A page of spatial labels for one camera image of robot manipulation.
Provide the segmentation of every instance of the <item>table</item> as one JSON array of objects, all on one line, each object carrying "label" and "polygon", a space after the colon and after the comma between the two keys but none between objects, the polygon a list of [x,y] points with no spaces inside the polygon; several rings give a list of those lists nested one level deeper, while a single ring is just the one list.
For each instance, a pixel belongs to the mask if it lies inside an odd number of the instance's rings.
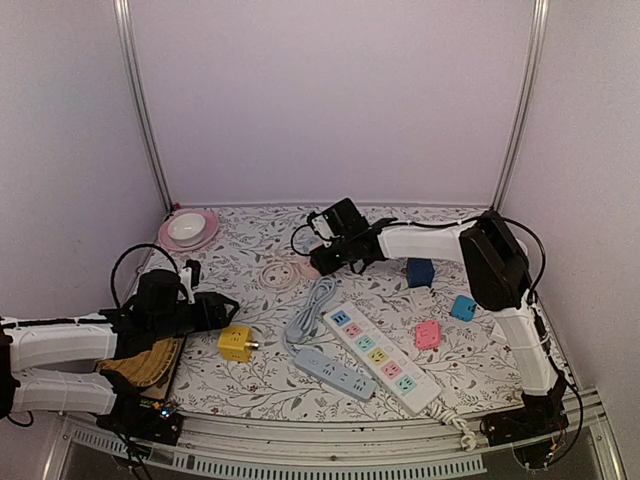
[{"label": "table", "polygon": [[[250,326],[261,344],[251,363],[239,364],[222,359],[217,332],[189,336],[171,393],[183,411],[308,422],[410,418],[382,388],[371,401],[361,403],[309,377],[293,366],[284,348],[283,329],[306,302],[312,285],[296,265],[299,257],[291,251],[289,238],[309,212],[320,209],[309,205],[216,208],[220,231],[215,241],[201,250],[174,254],[180,265],[188,258],[202,263],[200,291],[217,291],[240,302],[233,323]],[[369,206],[361,210],[371,222],[389,216],[443,222],[479,212],[414,206]],[[281,291],[265,285],[261,272],[267,266],[271,267],[271,280],[277,283],[285,277],[292,279],[291,288]],[[354,303],[432,374],[443,389],[439,401],[459,414],[520,405],[520,375],[514,358],[507,346],[489,338],[495,324],[491,313],[478,308],[470,323],[449,315],[458,295],[470,296],[464,266],[434,260],[434,304],[424,311],[416,311],[410,300],[405,266],[406,261],[393,260],[372,265],[364,275],[341,270],[336,274],[337,293],[326,309],[345,301]],[[157,267],[169,265],[154,252],[145,270]],[[440,322],[442,343],[435,350],[419,351],[414,346],[414,329],[429,319]],[[322,324],[308,346],[364,372]],[[565,365],[555,340],[552,355],[558,365]]]}]

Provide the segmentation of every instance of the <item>power strip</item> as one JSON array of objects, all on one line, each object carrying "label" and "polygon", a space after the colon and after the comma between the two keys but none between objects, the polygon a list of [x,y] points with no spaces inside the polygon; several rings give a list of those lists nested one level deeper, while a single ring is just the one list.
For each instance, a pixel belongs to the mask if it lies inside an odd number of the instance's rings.
[{"label": "power strip", "polygon": [[368,402],[378,384],[355,370],[330,359],[312,348],[301,348],[293,364],[333,388],[362,402]]},{"label": "power strip", "polygon": [[352,303],[341,305],[323,319],[411,415],[420,413],[440,395],[438,384]]}]

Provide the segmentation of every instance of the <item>pink plate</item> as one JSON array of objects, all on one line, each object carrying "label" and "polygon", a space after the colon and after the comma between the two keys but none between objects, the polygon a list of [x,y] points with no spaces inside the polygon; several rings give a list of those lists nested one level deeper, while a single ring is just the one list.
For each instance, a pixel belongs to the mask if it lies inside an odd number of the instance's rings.
[{"label": "pink plate", "polygon": [[[173,239],[169,236],[169,223],[171,223],[171,221],[176,217],[179,217],[180,215],[184,215],[185,213],[199,213],[207,221],[207,223],[204,226],[204,236],[202,237],[202,240],[200,240],[195,245],[191,245],[190,247],[181,247],[180,245],[176,244],[173,241]],[[198,250],[199,248],[204,247],[209,242],[211,242],[211,240],[213,240],[213,237],[215,237],[216,233],[218,233],[219,223],[220,222],[218,220],[218,216],[210,210],[193,210],[193,209],[178,210],[175,215],[173,215],[169,220],[164,222],[160,227],[160,231],[158,232],[158,243],[160,243],[160,246],[162,248],[169,250],[171,252],[178,252],[178,253],[192,252],[194,250]]]}]

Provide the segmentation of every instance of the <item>woven placemat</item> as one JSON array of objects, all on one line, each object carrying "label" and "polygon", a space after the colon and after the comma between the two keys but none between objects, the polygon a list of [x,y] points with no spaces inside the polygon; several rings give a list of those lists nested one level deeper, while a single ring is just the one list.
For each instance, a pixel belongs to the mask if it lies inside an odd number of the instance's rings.
[{"label": "woven placemat", "polygon": [[115,370],[134,387],[144,388],[160,381],[179,352],[180,342],[174,338],[160,340],[151,350],[124,360],[102,360],[98,370]]}]

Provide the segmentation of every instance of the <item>gray power strip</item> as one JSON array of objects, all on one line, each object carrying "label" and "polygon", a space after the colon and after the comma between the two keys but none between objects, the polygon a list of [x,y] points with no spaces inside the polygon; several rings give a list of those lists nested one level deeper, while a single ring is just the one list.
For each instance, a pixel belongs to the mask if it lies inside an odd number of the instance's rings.
[{"label": "gray power strip", "polygon": [[302,348],[293,359],[293,364],[303,372],[362,402],[368,402],[378,388],[374,380],[311,348]]}]

